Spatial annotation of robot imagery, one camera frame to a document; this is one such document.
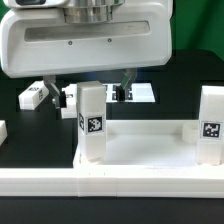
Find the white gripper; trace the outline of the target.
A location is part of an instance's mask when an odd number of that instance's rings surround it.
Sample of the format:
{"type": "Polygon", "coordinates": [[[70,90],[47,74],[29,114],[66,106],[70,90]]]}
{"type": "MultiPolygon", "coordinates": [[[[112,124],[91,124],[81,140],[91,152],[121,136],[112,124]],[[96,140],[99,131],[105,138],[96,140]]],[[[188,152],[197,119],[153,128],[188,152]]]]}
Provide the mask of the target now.
{"type": "Polygon", "coordinates": [[[116,87],[125,101],[137,67],[167,63],[173,0],[3,0],[0,64],[11,78],[44,76],[56,109],[61,74],[126,69],[116,87]]]}

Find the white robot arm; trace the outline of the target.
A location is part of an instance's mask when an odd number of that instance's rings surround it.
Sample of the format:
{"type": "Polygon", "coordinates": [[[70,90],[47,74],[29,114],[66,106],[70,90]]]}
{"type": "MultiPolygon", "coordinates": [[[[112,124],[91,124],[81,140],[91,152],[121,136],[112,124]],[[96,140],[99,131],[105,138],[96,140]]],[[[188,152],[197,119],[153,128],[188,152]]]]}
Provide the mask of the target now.
{"type": "Polygon", "coordinates": [[[41,76],[57,108],[61,74],[123,69],[126,89],[139,67],[172,54],[173,0],[3,0],[0,64],[10,78],[41,76]]]}

